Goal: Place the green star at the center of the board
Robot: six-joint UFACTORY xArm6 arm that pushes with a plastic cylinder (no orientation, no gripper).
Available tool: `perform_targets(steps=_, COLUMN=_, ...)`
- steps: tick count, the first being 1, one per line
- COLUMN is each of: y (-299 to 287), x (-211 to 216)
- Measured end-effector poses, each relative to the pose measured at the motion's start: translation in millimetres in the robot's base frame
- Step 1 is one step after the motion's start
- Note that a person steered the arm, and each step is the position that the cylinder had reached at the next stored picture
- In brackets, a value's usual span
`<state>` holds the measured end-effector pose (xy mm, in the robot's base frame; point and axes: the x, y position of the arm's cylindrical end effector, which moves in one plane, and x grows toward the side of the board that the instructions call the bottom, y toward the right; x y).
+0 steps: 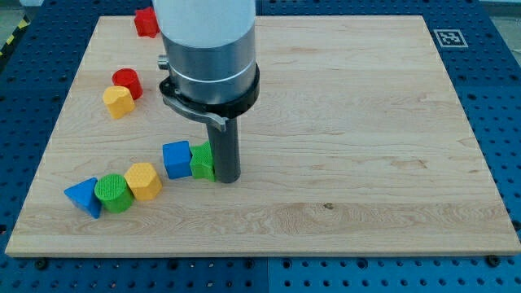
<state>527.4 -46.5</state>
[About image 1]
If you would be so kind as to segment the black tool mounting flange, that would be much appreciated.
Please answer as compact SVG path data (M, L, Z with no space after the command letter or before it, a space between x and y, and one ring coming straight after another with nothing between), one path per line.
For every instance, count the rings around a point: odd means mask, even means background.
M166 77L159 84L159 90L166 106L177 114L199 123L210 125L218 131L227 129L225 123L247 112L256 102L260 93L260 69L256 64L255 78L248 90L236 99L226 103L198 103L183 95Z

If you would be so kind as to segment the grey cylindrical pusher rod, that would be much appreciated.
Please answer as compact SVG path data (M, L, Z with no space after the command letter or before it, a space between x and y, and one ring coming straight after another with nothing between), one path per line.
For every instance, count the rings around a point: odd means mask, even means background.
M208 125L207 133L215 178L223 183L232 183L237 181L241 174L237 120L228 120L225 126L226 130L220 131Z

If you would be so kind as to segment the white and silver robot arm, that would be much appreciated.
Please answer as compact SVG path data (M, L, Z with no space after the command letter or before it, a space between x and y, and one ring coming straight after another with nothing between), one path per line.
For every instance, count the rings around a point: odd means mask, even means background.
M207 126L218 181L241 174L237 119L256 102L254 0L153 0L164 44L158 58L168 76L164 104Z

